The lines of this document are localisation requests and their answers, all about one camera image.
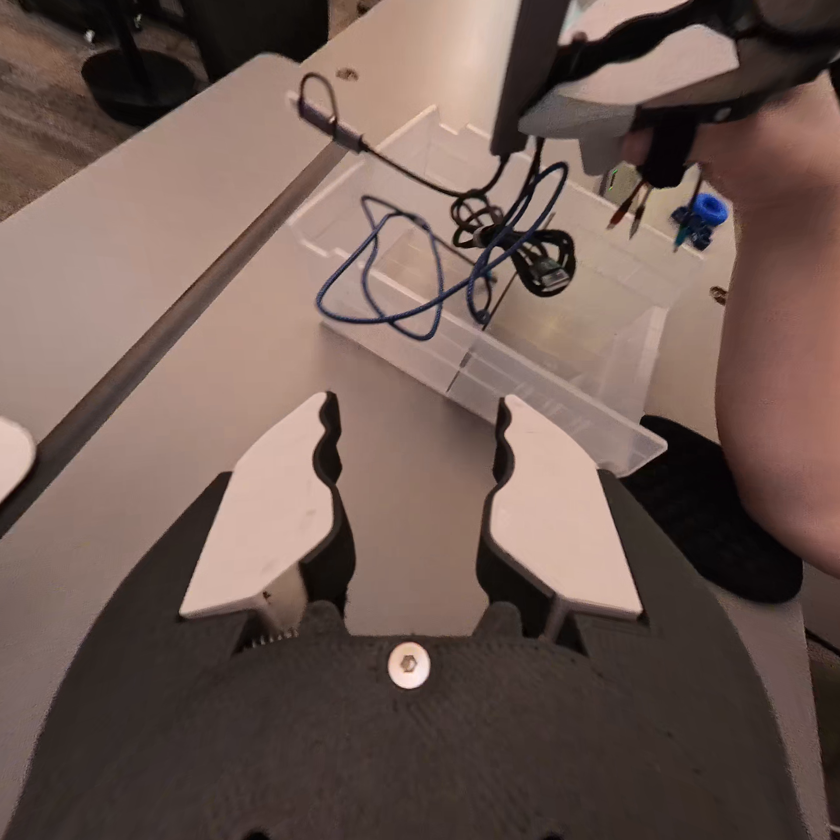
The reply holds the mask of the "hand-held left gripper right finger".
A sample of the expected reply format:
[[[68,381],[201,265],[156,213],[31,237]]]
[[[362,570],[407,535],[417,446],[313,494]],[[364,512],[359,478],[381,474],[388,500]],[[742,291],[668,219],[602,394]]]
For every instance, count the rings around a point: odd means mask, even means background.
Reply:
[[[582,446],[521,398],[500,399],[495,485],[482,510],[478,583],[524,634],[599,622],[638,634],[644,606],[602,475]]]

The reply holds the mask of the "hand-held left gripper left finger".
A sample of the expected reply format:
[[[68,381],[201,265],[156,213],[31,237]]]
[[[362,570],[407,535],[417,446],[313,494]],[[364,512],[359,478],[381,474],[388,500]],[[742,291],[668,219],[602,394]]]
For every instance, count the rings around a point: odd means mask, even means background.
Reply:
[[[355,547],[338,489],[341,432],[338,397],[318,392],[241,456],[181,618],[251,612],[270,632],[295,632],[314,602],[344,617]]]

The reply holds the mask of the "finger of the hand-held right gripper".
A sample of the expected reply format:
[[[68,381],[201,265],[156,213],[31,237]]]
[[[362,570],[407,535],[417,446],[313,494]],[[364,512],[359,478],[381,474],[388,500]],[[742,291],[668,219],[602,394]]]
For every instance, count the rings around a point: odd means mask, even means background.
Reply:
[[[518,130],[576,141],[583,172],[603,175],[619,164],[638,107],[738,68],[733,39],[710,24],[689,24],[645,56],[609,62],[581,80],[549,81],[547,92],[525,108]]]
[[[692,2],[573,1],[565,18],[565,44],[657,46],[693,25],[697,7]]]

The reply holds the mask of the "clear plastic bin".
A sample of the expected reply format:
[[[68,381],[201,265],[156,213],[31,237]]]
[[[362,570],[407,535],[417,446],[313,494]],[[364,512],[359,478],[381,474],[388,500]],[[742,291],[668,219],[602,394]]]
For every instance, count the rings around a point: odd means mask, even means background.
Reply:
[[[383,141],[397,163],[461,192],[489,181],[496,159],[486,132],[458,130],[429,107]],[[362,244],[371,226],[361,199],[372,196],[420,216],[447,245],[440,246],[444,288],[466,280],[472,255],[451,249],[451,198],[392,171],[367,155],[333,178],[289,220],[308,267],[312,295]],[[551,299],[525,290],[508,261],[493,269],[493,302],[485,329],[470,317],[465,291],[444,304],[435,336],[418,342],[390,326],[324,324],[411,375],[433,391],[495,423],[499,400],[515,395],[561,427],[601,467],[618,476],[665,451],[638,422],[670,309],[698,279],[703,257],[675,252],[660,231],[643,224],[628,239],[629,219],[606,231],[613,207],[567,182],[547,215],[548,228],[570,234],[576,271]],[[427,302],[437,287],[434,254],[425,232],[404,218],[389,221],[371,268],[370,290],[385,314]]]

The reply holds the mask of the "person's right forearm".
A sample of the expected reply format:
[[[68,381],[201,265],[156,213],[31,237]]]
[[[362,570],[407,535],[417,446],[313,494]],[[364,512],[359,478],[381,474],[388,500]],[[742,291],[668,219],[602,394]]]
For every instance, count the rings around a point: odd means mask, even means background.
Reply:
[[[717,430],[743,506],[838,578],[838,226],[764,243],[742,228],[717,371]]]

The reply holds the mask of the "person's right hand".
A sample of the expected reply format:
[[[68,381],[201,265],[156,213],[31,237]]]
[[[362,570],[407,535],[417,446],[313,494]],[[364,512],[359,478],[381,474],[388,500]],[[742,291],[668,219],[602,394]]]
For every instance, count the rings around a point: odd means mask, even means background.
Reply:
[[[837,206],[839,108],[830,74],[746,119],[701,127],[690,158],[744,213]]]

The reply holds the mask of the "blue electronic part with probes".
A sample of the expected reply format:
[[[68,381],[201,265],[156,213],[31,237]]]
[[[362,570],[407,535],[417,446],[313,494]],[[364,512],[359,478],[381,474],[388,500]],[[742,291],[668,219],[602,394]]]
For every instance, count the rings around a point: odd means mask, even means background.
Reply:
[[[711,244],[714,231],[729,217],[728,207],[714,195],[701,192],[690,204],[679,206],[670,215],[676,226],[674,250],[688,244],[702,252]]]

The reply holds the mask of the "black fuzzy pad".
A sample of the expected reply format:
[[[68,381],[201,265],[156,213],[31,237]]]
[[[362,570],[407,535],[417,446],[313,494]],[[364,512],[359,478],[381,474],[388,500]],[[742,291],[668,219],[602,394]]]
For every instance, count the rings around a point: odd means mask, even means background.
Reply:
[[[640,424],[667,448],[623,486],[698,574],[750,602],[793,601],[803,561],[751,519],[720,445],[662,416],[645,415]]]

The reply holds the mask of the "white rounded object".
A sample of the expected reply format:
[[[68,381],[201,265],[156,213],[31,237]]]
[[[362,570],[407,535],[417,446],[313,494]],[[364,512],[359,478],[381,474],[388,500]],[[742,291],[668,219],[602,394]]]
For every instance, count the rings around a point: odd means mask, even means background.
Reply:
[[[37,446],[31,433],[1,416],[1,502],[5,502],[34,467]]]

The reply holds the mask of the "dark cabinet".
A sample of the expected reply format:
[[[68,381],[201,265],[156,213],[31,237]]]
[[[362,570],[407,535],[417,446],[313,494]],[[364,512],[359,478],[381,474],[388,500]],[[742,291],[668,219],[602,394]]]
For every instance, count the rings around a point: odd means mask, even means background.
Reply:
[[[210,82],[265,53],[302,63],[329,40],[328,1],[181,1],[180,5]]]

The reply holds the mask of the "black round stand base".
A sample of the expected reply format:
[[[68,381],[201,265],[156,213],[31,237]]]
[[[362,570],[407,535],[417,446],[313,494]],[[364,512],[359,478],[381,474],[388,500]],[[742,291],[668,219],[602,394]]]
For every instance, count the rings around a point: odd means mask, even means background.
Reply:
[[[142,49],[133,35],[133,16],[122,2],[94,1],[108,20],[116,47],[87,58],[80,74],[92,99],[111,119],[143,129],[198,93],[198,79],[177,58]]]

